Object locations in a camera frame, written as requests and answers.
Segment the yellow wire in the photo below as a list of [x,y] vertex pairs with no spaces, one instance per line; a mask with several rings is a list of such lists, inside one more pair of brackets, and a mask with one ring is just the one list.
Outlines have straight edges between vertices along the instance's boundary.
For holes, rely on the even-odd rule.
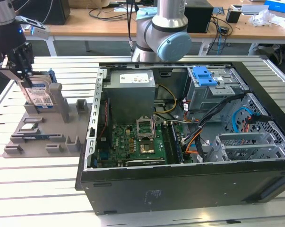
[[173,107],[172,107],[171,109],[169,109],[169,110],[155,111],[154,113],[155,113],[155,114],[169,113],[170,111],[172,111],[173,109],[176,108],[176,106],[177,106],[177,99],[176,99],[175,95],[174,95],[167,87],[165,87],[165,86],[163,86],[163,85],[161,85],[161,84],[158,84],[158,86],[165,88],[165,89],[173,96],[173,98],[174,98],[174,105],[173,105]]

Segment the wooden desk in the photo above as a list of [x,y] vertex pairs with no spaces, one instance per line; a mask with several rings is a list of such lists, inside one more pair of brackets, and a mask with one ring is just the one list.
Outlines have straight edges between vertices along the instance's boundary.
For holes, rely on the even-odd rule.
[[[231,4],[242,4],[239,0],[208,0],[214,7],[223,7],[228,9]],[[251,2],[244,0],[243,4],[263,4],[259,2]],[[278,16],[285,17],[285,14],[272,11]],[[123,14],[121,12],[101,13],[100,17],[109,17]],[[225,20],[226,15],[217,16]],[[285,44],[285,29],[272,24],[271,26],[254,27],[249,22],[250,16],[241,15],[237,24],[231,24],[233,33],[228,37],[228,43],[278,43]],[[53,41],[55,40],[82,40],[86,41],[86,48],[88,49],[88,41],[127,41],[128,40],[128,27],[125,21],[108,22],[102,21],[89,16],[86,9],[71,9],[70,17],[63,26],[50,26],[51,36],[47,40],[47,45],[51,56],[57,56]],[[136,22],[131,22],[131,35],[133,40],[136,39]],[[200,55],[206,54],[206,47],[213,41],[216,36],[216,27],[210,23],[208,32],[205,34],[190,34],[193,42],[202,42],[200,47]]]

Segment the floor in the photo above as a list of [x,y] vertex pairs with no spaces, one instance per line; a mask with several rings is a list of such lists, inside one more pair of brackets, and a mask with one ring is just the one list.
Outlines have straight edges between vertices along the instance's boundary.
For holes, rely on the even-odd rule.
[[[50,56],[46,43],[44,41],[31,41],[35,56]],[[119,41],[92,41],[89,43],[91,51],[86,52],[83,41],[55,41],[56,51],[59,56],[128,56],[128,42]],[[198,55],[201,43],[193,43],[188,55]],[[247,55],[250,44],[231,44],[225,46],[222,55]],[[216,51],[211,50],[208,55],[216,55]],[[285,60],[279,66],[285,74]],[[0,93],[9,82],[3,74],[0,73]]]

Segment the power supply label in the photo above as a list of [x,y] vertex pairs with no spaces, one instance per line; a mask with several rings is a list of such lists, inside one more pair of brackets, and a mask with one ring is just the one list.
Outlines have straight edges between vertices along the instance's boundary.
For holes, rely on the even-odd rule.
[[127,73],[120,75],[121,84],[130,84],[130,83],[148,83],[148,74],[147,73]]

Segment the white sticker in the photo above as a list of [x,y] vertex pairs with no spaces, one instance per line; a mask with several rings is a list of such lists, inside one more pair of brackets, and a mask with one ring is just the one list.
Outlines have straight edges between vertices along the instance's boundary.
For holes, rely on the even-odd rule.
[[25,140],[35,140],[35,137],[31,137],[31,136],[24,136],[23,139]]
[[215,81],[223,81],[222,77],[214,77]]
[[183,14],[185,9],[185,0],[181,0],[179,3],[179,14]]
[[203,146],[209,146],[209,145],[210,145],[209,140],[204,141],[204,144],[202,144],[202,145],[203,145]]
[[35,106],[41,108],[53,106],[51,97],[46,93],[46,89],[45,84],[32,84],[31,88],[26,88],[26,91]]
[[183,108],[184,108],[185,111],[188,111],[188,110],[189,110],[189,105],[188,105],[187,103],[185,103],[185,104],[183,105]]
[[200,155],[197,155],[197,160],[198,160],[199,162],[203,162],[203,158],[201,158]]
[[147,73],[127,73],[120,75],[121,84],[130,84],[130,83],[148,83],[148,74]]

